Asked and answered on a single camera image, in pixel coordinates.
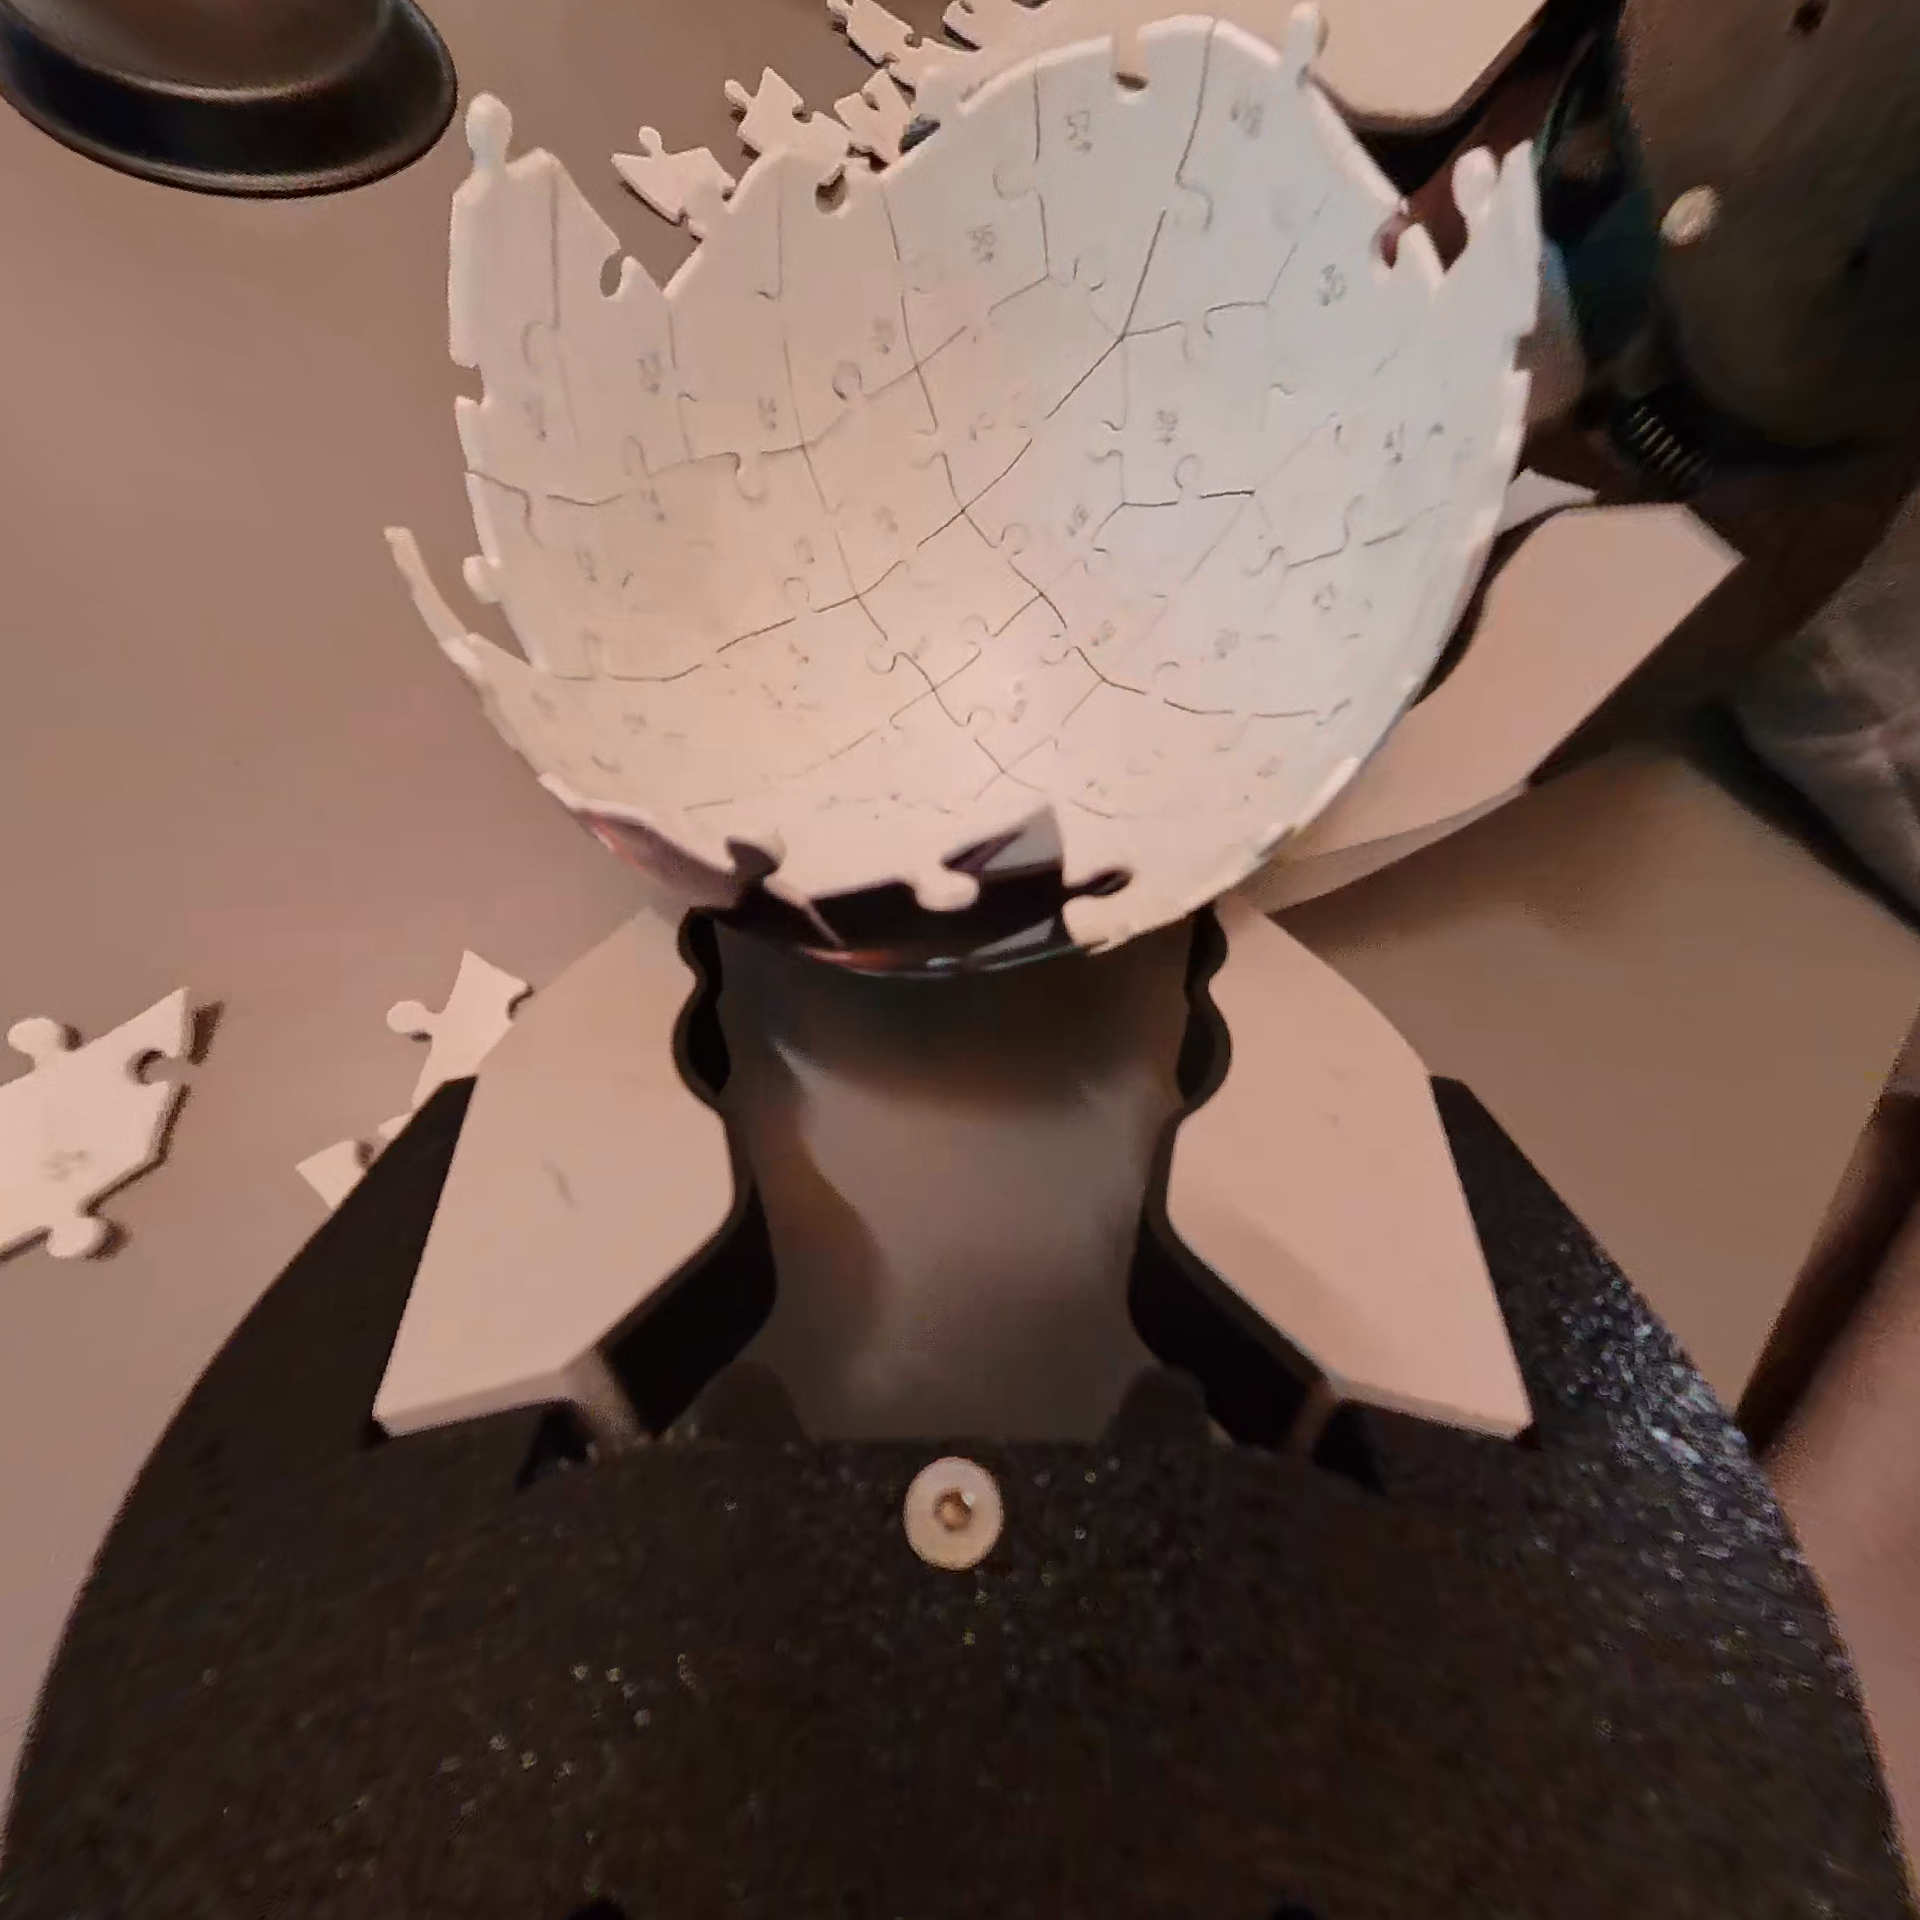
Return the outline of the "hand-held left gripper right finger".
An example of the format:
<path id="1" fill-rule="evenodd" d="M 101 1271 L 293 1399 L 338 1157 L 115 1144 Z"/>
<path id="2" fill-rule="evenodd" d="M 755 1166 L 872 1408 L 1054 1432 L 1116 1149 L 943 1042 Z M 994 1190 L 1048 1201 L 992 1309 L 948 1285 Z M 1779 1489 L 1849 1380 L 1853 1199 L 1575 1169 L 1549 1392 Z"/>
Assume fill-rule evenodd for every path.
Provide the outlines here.
<path id="1" fill-rule="evenodd" d="M 1240 896 L 1191 923 L 1173 1116 L 1127 1286 L 1215 1431 L 1315 1448 L 1350 1407 L 1498 1442 L 1532 1427 L 1426 1065 Z"/>

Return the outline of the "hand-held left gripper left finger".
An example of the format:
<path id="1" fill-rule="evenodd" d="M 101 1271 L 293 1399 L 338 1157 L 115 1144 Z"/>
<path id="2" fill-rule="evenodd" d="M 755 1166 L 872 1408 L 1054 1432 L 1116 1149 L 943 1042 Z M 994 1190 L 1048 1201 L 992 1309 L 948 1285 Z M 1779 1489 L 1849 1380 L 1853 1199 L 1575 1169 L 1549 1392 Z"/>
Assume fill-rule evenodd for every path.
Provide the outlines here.
<path id="1" fill-rule="evenodd" d="M 569 1407 L 660 1439 L 777 1301 L 722 1114 L 709 914 L 638 916 L 534 997 L 478 1071 L 373 1404 L 391 1437 Z"/>

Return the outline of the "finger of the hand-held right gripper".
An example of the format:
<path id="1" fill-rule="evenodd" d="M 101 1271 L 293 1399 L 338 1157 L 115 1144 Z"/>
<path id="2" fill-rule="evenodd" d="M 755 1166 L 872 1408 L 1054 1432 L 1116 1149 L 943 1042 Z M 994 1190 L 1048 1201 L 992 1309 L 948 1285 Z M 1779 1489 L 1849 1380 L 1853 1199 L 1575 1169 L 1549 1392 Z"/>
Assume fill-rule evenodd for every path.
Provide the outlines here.
<path id="1" fill-rule="evenodd" d="M 1500 80 L 1545 3 L 1323 3 L 1317 80 L 1359 129 L 1431 132 Z"/>
<path id="2" fill-rule="evenodd" d="M 1516 800 L 1741 567 L 1680 504 L 1541 520 L 1486 588 L 1448 676 L 1266 870 L 1266 911 L 1343 893 Z"/>

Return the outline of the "colourful half-built puzzle ball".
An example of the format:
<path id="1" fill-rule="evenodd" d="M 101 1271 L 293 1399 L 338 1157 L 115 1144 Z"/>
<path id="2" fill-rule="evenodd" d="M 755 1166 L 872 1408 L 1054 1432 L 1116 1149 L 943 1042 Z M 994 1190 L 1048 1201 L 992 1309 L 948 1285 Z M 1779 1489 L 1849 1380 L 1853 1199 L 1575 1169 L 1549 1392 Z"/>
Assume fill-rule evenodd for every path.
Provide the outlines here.
<path id="1" fill-rule="evenodd" d="M 1116 948 L 1266 868 L 1457 631 L 1524 442 L 1534 145 L 1426 226 L 1318 82 L 1315 5 L 1037 5 L 820 195 L 751 157 L 660 285 L 500 98 L 446 328 L 492 729 L 701 904 L 959 916 L 1057 873 Z"/>

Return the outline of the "white puzzle piece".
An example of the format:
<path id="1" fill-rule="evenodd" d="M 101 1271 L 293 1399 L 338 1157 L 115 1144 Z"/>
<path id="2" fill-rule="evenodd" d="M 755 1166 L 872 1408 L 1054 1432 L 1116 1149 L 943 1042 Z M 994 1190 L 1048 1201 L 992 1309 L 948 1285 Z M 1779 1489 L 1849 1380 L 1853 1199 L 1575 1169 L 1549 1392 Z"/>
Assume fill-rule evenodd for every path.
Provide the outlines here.
<path id="1" fill-rule="evenodd" d="M 405 1113 L 414 1114 L 444 1086 L 475 1078 L 531 995 L 529 981 L 464 950 L 440 1009 L 419 999 L 392 1004 L 388 1032 L 426 1049 Z"/>
<path id="2" fill-rule="evenodd" d="M 81 1042 L 61 1020 L 16 1020 L 5 1044 L 26 1071 L 3 1086 L 3 1257 L 41 1244 L 52 1259 L 111 1252 L 119 1227 L 101 1202 L 165 1154 L 184 1088 L 149 1080 L 194 1049 L 186 989 Z"/>
<path id="3" fill-rule="evenodd" d="M 370 1135 L 344 1138 L 296 1165 L 299 1178 L 333 1212 L 361 1185 L 373 1165 L 411 1124 L 412 1114 L 383 1120 Z"/>

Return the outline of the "pile of loose puzzle pieces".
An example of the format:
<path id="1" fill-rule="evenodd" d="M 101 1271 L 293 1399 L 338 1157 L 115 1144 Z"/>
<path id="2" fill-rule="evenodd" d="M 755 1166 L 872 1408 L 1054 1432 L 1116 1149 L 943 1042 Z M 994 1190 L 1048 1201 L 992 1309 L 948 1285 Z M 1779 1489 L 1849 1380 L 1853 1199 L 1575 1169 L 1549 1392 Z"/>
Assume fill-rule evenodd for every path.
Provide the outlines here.
<path id="1" fill-rule="evenodd" d="M 868 67 L 863 85 L 817 111 L 774 68 L 755 86 L 728 80 L 734 132 L 749 157 L 796 157 L 812 170 L 817 189 L 834 199 L 856 181 L 895 166 L 925 140 L 934 119 L 923 108 L 929 79 L 953 70 L 962 80 L 987 68 L 1025 29 L 1038 5 L 946 5 L 940 23 L 919 24 L 903 5 L 828 3 L 832 29 Z M 612 157 L 624 186 L 670 226 L 706 238 L 728 211 L 743 181 L 709 148 L 672 152 L 657 129 L 636 132 L 636 152 Z"/>

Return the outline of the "black round ball stand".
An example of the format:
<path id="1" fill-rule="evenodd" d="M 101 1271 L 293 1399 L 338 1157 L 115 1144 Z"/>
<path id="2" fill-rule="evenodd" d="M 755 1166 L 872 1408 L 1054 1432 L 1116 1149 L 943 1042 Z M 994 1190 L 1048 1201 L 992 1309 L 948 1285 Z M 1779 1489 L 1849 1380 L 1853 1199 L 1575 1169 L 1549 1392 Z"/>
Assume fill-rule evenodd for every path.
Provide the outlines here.
<path id="1" fill-rule="evenodd" d="M 3 93 L 119 175 L 290 201 L 414 165 L 460 85 L 412 3 L 7 3 Z"/>

